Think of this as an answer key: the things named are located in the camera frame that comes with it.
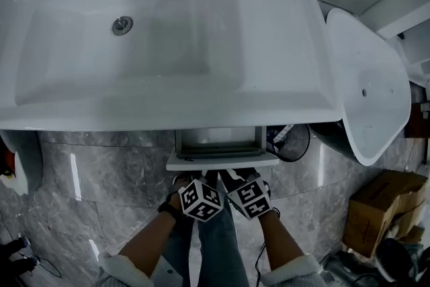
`cardboard box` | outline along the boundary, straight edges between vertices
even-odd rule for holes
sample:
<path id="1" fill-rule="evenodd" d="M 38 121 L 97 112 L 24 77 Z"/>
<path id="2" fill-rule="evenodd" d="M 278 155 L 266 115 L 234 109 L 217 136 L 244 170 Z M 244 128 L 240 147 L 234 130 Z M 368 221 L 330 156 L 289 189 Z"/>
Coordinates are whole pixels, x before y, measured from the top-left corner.
<path id="1" fill-rule="evenodd" d="M 407 138 L 430 138 L 430 121 L 428 113 L 421 109 L 427 109 L 423 104 L 413 104 L 409 121 L 404 127 L 404 135 Z"/>
<path id="2" fill-rule="evenodd" d="M 406 236 L 426 205 L 427 178 L 415 173 L 385 171 L 349 200 L 343 242 L 366 257 L 375 253 L 392 222 L 397 238 Z"/>
<path id="3" fill-rule="evenodd" d="M 423 227 L 414 226 L 407 236 L 402 237 L 399 241 L 406 244 L 419 244 L 423 239 L 425 229 Z"/>

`white sink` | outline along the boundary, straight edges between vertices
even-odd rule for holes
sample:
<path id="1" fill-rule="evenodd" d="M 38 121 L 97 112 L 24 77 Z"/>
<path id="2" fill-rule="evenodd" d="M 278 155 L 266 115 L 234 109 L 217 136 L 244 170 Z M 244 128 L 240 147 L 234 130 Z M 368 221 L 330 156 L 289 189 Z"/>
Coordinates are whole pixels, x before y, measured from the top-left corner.
<path id="1" fill-rule="evenodd" d="M 15 0 L 0 128 L 329 122 L 341 110 L 316 0 Z M 131 30 L 116 36 L 121 16 Z"/>

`sleeve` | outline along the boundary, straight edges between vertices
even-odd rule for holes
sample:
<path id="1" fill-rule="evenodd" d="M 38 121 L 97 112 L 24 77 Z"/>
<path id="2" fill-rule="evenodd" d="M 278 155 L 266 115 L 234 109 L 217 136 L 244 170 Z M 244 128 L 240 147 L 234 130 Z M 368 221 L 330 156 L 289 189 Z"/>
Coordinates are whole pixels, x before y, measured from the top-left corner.
<path id="1" fill-rule="evenodd" d="M 142 271 L 126 257 L 99 254 L 100 272 L 94 287 L 154 287 Z"/>
<path id="2" fill-rule="evenodd" d="M 100 272 L 93 287 L 181 287 L 183 278 L 161 256 L 150 278 L 126 256 L 99 254 Z"/>
<path id="3" fill-rule="evenodd" d="M 304 255 L 261 277 L 267 287 L 327 287 L 319 276 L 321 266 L 311 255 Z"/>

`sink drain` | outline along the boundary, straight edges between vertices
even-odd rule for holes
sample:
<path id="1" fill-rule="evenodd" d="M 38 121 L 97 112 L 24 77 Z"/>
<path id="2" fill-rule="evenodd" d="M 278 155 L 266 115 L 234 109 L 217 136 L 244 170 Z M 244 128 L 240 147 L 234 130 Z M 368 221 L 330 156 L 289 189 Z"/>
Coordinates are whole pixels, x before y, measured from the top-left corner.
<path id="1" fill-rule="evenodd" d="M 115 35 L 127 34 L 133 26 L 133 20 L 127 15 L 119 17 L 112 24 L 112 31 Z"/>

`hand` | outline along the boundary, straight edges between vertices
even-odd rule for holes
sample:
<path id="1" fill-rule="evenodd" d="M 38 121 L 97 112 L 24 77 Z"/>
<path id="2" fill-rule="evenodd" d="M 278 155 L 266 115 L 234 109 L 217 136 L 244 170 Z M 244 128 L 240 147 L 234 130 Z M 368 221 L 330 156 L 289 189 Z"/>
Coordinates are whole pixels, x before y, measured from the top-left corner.
<path id="1" fill-rule="evenodd" d="M 181 187 L 186 187 L 188 186 L 188 179 L 187 178 L 179 178 L 176 182 L 175 182 L 175 186 L 178 187 L 178 189 L 180 189 Z M 169 204 L 171 206 L 173 206 L 174 208 L 176 208 L 178 211 L 181 212 L 182 214 L 182 206 L 181 206 L 181 198 L 179 196 L 179 194 L 177 192 L 175 192 L 170 199 Z"/>
<path id="2" fill-rule="evenodd" d="M 181 198 L 177 192 L 172 195 L 169 204 L 182 214 Z"/>

